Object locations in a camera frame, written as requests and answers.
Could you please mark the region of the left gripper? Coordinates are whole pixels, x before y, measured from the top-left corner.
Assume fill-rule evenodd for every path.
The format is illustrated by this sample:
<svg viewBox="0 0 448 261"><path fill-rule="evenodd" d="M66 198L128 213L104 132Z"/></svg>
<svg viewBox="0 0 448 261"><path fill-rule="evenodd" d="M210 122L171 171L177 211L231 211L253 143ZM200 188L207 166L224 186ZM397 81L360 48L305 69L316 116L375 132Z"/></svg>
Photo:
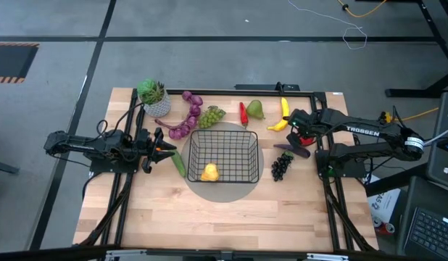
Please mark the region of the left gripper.
<svg viewBox="0 0 448 261"><path fill-rule="evenodd" d="M175 150L176 146L163 141L164 137L162 129L160 127L154 130L154 135L151 137L151 133L142 128L136 138L136 148L140 157L144 157L141 162L141 168L145 173L150 173L152 171L151 164L158 163L168 157L175 155L174 151L157 151L156 148Z"/></svg>

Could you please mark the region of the purple eggplant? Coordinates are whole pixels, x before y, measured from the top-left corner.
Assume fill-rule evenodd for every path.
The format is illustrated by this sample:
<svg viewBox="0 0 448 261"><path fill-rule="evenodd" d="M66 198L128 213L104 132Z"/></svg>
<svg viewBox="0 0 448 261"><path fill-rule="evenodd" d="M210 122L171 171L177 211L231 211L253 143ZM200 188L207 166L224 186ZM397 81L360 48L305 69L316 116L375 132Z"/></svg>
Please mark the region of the purple eggplant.
<svg viewBox="0 0 448 261"><path fill-rule="evenodd" d="M298 155L300 157L303 157L305 159L307 159L307 158L309 158L311 156L310 151L305 149L303 146L295 146L295 147L293 147L290 144L274 144L273 146L275 148L288 150L288 151L292 152L293 154L296 154L296 155Z"/></svg>

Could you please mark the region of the green cucumber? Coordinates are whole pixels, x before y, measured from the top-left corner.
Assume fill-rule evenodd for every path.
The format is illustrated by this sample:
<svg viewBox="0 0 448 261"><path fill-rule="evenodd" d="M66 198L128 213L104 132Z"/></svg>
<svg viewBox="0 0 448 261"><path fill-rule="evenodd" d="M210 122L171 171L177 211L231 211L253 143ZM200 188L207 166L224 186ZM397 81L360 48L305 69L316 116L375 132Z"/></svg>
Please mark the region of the green cucumber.
<svg viewBox="0 0 448 261"><path fill-rule="evenodd" d="M182 157L176 149L173 152L174 152L174 155L171 157L171 159L172 159L178 173L180 174L180 176L185 178L186 177L186 168L183 163Z"/></svg>

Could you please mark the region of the black grape bunch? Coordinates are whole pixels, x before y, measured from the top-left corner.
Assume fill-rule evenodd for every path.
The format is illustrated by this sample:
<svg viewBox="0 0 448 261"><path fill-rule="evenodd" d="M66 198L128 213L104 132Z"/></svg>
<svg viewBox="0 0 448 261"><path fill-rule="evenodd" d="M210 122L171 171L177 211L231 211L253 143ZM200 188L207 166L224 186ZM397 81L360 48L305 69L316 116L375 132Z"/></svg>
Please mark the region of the black grape bunch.
<svg viewBox="0 0 448 261"><path fill-rule="evenodd" d="M285 151L273 162L273 164L271 165L272 167L271 173L274 181L283 180L283 175L290 167L293 159L294 159L293 153L290 151Z"/></svg>

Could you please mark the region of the yellow banana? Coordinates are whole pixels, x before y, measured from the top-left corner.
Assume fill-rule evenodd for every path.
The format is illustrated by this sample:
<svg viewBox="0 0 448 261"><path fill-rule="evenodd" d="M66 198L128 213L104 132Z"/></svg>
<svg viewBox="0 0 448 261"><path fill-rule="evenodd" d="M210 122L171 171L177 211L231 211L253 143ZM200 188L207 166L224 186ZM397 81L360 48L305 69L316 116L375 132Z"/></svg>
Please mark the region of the yellow banana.
<svg viewBox="0 0 448 261"><path fill-rule="evenodd" d="M288 125L289 122L287 120L283 119L284 117L289 116L289 104L288 104L288 101L286 100L286 98L284 98L284 97L281 98L281 109L282 109L281 120L274 126L268 126L267 129L269 131L282 131Z"/></svg>

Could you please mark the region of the green pear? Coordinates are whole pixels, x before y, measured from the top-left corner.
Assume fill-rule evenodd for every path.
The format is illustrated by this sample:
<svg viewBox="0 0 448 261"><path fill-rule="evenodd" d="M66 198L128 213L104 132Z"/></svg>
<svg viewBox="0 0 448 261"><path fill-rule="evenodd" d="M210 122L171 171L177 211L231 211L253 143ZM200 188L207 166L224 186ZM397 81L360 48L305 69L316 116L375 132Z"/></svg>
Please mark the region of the green pear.
<svg viewBox="0 0 448 261"><path fill-rule="evenodd" d="M260 100L252 100L246 108L246 113L248 116L254 117L258 120L265 118L262 110L262 102Z"/></svg>

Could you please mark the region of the yellow bell pepper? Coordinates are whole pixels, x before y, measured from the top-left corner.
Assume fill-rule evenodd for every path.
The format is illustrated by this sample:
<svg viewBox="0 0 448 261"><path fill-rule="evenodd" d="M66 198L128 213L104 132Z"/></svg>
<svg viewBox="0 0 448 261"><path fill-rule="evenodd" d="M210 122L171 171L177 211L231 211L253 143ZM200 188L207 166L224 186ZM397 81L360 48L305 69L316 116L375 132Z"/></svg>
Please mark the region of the yellow bell pepper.
<svg viewBox="0 0 448 261"><path fill-rule="evenodd" d="M201 174L201 181L217 181L220 177L218 167L215 163L209 163L205 166Z"/></svg>

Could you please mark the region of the red chili pepper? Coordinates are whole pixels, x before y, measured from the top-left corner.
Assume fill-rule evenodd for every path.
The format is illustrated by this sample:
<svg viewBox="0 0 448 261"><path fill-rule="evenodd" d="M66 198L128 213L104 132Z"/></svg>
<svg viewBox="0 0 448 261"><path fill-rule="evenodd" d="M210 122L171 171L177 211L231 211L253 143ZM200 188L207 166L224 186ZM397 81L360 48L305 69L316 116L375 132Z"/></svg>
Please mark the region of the red chili pepper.
<svg viewBox="0 0 448 261"><path fill-rule="evenodd" d="M249 120L246 113L246 107L244 106L243 102L239 103L239 110L240 110L241 124L246 128L248 126Z"/></svg>

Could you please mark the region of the green grape bunch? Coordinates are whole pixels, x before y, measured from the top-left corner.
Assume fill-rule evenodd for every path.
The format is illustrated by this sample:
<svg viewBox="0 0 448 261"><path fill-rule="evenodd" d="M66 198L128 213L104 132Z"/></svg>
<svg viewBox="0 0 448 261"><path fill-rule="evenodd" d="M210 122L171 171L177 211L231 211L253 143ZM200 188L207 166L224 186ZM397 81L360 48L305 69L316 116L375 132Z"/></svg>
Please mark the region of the green grape bunch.
<svg viewBox="0 0 448 261"><path fill-rule="evenodd" d="M212 127L215 123L220 122L226 112L218 106L208 106L207 110L200 114L198 118L198 127L206 129Z"/></svg>

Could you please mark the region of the white cardboard box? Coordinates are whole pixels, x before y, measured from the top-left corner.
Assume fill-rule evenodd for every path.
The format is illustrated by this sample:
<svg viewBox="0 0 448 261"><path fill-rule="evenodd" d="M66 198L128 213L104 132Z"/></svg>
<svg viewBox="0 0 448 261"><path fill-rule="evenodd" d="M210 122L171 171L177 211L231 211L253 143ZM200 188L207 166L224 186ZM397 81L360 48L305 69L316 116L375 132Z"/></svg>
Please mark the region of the white cardboard box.
<svg viewBox="0 0 448 261"><path fill-rule="evenodd" d="M368 205L373 218L388 223L393 214L401 190L398 188L368 197Z"/></svg>

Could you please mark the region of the red cans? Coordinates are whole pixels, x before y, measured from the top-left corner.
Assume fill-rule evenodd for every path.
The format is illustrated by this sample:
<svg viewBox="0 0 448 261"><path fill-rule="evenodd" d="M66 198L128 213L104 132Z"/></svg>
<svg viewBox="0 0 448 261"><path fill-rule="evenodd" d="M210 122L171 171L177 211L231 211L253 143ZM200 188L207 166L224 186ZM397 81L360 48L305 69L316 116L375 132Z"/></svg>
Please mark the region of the red cans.
<svg viewBox="0 0 448 261"><path fill-rule="evenodd" d="M395 232L395 227L391 223L385 223L379 217L372 216L373 227L376 233L383 235L392 235Z"/></svg>

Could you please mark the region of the dark laptop with sticker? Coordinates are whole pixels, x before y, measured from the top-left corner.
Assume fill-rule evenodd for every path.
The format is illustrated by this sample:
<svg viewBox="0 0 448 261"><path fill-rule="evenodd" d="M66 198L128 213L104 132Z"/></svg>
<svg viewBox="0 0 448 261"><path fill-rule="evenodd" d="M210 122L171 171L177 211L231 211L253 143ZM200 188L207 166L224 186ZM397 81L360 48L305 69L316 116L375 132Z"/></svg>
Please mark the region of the dark laptop with sticker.
<svg viewBox="0 0 448 261"><path fill-rule="evenodd" d="M434 134L437 136L444 131L448 131L448 92L441 96ZM432 181L448 187L448 133L431 145L427 176Z"/></svg>

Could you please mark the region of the dark laptop with keyboard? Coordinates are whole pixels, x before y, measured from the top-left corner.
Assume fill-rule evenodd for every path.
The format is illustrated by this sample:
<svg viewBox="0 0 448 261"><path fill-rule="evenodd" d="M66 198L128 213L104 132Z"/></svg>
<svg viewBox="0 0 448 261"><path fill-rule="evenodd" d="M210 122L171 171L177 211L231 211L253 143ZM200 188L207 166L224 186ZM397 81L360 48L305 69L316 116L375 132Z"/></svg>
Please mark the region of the dark laptop with keyboard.
<svg viewBox="0 0 448 261"><path fill-rule="evenodd" d="M397 253L417 260L448 261L448 190L422 178L411 179Z"/></svg>

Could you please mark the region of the black furniture foot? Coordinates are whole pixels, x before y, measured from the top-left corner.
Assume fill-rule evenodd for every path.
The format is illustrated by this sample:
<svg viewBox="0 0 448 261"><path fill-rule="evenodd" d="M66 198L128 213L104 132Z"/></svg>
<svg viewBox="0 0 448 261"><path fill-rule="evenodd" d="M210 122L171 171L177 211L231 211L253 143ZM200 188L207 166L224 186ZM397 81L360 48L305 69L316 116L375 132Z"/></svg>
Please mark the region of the black furniture foot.
<svg viewBox="0 0 448 261"><path fill-rule="evenodd" d="M19 170L20 169L17 167L13 167L11 165L7 165L3 162L0 162L0 171L2 171L2 172L16 174L19 172Z"/></svg>

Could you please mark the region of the black desk leg frame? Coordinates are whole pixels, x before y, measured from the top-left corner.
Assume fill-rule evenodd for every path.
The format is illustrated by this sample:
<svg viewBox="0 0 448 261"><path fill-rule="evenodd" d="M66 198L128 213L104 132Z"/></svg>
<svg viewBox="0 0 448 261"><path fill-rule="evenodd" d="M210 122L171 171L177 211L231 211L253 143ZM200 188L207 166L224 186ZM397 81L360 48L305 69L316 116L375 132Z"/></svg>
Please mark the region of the black desk leg frame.
<svg viewBox="0 0 448 261"><path fill-rule="evenodd" d="M443 51L445 57L448 60L448 47L445 40L442 38L433 18L431 17L427 6L423 3L423 0L416 0L420 10L426 19L426 22L432 32L435 42L438 44L440 49ZM394 98L427 98L436 99L439 98L443 93L448 92L448 73L441 79L433 83L424 89L399 89L399 88L389 88L385 90L385 95L387 97Z"/></svg>

